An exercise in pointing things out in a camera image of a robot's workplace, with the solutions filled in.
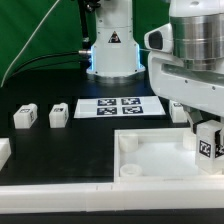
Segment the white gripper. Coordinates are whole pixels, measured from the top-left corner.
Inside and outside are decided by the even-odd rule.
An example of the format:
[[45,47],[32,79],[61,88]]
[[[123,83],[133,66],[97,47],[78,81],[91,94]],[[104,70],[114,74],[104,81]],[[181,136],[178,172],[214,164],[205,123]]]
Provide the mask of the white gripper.
[[203,122],[199,110],[224,117],[224,58],[215,62],[213,71],[186,69],[183,60],[173,55],[170,23],[147,32],[144,44],[149,50],[147,61],[152,90],[157,96],[191,107],[185,113],[194,134]]

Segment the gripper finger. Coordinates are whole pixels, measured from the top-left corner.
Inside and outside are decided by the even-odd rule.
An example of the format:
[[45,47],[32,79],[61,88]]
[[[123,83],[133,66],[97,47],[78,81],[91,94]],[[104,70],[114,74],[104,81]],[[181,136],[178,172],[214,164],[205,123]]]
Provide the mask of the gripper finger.
[[224,147],[224,125],[222,125],[221,129],[217,133],[216,140],[218,145]]

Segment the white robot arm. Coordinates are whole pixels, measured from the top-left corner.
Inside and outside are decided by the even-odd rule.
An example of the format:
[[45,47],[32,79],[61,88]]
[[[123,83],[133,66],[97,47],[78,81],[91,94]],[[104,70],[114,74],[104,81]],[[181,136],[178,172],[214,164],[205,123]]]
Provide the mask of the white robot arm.
[[224,0],[171,0],[169,22],[144,35],[146,67],[133,39],[132,0],[84,0],[84,7],[96,14],[91,79],[114,83],[146,70],[154,93],[181,103],[199,136],[203,111],[224,118]]

